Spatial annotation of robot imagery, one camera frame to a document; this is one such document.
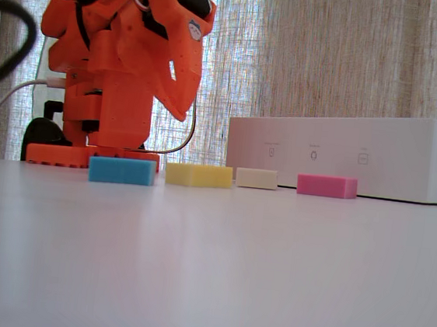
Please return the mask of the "orange gripper with sticker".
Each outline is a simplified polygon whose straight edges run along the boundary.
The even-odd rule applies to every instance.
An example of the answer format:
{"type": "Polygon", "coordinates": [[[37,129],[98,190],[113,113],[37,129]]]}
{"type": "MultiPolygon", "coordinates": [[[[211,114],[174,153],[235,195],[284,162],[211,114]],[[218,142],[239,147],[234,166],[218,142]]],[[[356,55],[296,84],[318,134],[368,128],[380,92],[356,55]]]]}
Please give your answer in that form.
{"type": "Polygon", "coordinates": [[[212,0],[147,0],[145,28],[168,42],[156,62],[157,99],[176,120],[186,120],[201,80],[202,39],[211,32],[212,0]]]}

